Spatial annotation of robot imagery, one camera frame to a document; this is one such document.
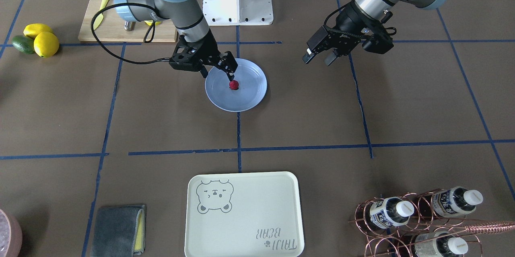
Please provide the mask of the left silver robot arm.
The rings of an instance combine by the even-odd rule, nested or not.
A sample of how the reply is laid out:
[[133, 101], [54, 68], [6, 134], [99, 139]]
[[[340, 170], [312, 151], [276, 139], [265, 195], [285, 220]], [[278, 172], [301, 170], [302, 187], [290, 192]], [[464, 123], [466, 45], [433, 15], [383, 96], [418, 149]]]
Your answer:
[[302, 61], [308, 64], [320, 52], [331, 50], [331, 55], [324, 60], [326, 65], [331, 65], [337, 58], [349, 55], [358, 44], [367, 52], [383, 55], [394, 46], [392, 36], [397, 30], [384, 25], [391, 19], [392, 8], [398, 2], [406, 2], [424, 10], [434, 10], [445, 1], [350, 0], [333, 11], [336, 15], [333, 27], [324, 22], [307, 41], [307, 52]]

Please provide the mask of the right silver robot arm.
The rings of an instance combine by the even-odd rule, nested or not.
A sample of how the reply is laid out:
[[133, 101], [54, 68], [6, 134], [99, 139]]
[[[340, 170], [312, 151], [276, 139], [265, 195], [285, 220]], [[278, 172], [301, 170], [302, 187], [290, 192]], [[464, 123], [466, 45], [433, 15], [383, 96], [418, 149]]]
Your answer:
[[237, 61], [231, 52], [220, 52], [198, 0], [113, 0], [111, 8], [127, 22], [170, 20], [178, 32], [178, 42], [168, 62], [175, 70], [200, 72], [206, 78], [207, 66], [234, 79]]

